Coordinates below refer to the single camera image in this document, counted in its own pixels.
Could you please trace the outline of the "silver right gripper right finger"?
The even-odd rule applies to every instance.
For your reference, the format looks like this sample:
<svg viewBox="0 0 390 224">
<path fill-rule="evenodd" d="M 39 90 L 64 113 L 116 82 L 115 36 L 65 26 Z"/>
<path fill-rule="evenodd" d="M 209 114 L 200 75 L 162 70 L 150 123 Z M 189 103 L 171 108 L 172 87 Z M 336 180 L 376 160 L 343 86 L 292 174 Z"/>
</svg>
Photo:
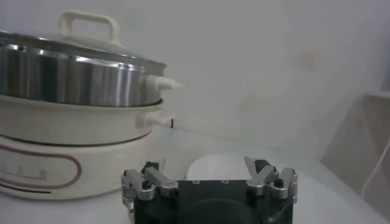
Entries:
<svg viewBox="0 0 390 224">
<path fill-rule="evenodd" d="M 284 167 L 281 172 L 265 159 L 244 157 L 251 179 L 246 181 L 248 188 L 257 197 L 269 196 L 276 200 L 297 199 L 297 173 L 293 168 Z"/>
</svg>

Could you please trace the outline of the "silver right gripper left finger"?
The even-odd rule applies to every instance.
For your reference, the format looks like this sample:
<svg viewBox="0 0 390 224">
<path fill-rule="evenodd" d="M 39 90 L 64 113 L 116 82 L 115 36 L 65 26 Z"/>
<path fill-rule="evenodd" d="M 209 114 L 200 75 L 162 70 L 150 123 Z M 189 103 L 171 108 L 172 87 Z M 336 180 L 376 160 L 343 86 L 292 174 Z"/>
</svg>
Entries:
<svg viewBox="0 0 390 224">
<path fill-rule="evenodd" d="M 128 213 L 134 213 L 134 201 L 153 200 L 159 192 L 166 198 L 179 194 L 179 182 L 163 174 L 166 160 L 147 161 L 140 171 L 125 170 L 121 176 L 122 203 Z"/>
</svg>

